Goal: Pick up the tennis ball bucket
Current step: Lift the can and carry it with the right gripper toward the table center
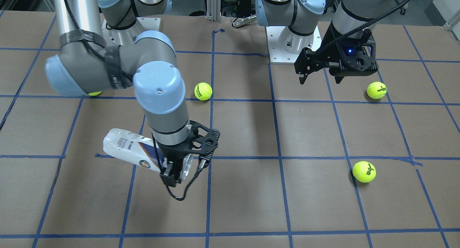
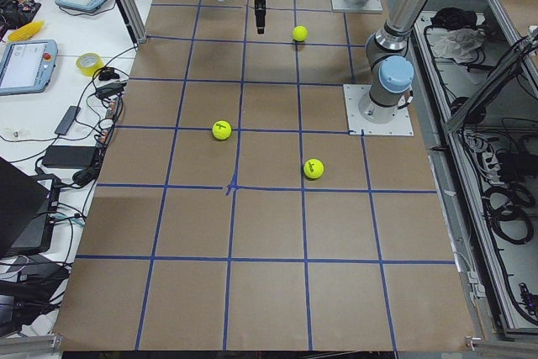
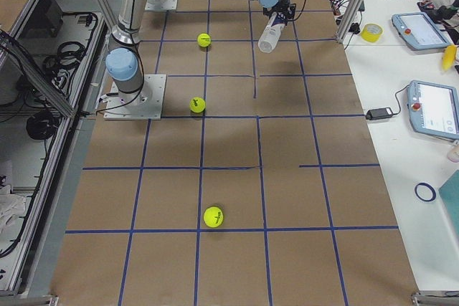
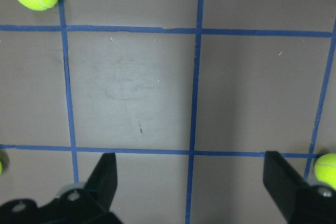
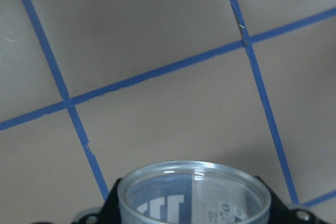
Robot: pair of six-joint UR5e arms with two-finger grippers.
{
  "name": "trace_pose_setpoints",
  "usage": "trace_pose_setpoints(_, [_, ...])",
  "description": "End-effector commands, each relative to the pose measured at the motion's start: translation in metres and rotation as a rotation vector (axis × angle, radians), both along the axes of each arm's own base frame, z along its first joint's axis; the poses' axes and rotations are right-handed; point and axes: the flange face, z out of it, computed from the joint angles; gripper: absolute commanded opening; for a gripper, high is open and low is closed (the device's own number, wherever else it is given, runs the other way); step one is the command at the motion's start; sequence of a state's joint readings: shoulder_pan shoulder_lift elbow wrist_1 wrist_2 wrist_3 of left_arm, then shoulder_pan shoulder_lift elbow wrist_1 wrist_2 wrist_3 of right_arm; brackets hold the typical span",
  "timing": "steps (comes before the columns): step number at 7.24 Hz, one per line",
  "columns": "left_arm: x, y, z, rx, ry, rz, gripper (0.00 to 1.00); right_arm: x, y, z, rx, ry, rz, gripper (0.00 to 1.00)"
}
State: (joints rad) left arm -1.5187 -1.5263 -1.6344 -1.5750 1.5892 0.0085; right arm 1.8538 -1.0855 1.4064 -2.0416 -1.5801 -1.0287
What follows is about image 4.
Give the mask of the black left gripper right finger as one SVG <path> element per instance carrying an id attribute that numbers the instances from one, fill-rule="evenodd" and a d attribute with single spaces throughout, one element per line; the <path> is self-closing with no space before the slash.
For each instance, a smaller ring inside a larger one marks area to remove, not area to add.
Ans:
<path id="1" fill-rule="evenodd" d="M 335 189 L 305 180 L 277 151 L 266 151 L 263 184 L 287 223 L 335 223 Z"/>

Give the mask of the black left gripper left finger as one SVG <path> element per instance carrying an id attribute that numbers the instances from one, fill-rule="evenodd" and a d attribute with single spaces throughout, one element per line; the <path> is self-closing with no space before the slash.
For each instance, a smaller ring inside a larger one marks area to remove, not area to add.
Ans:
<path id="1" fill-rule="evenodd" d="M 116 190 L 116 155 L 105 153 L 86 182 L 67 185 L 56 195 L 54 223 L 117 223 L 110 211 Z"/>

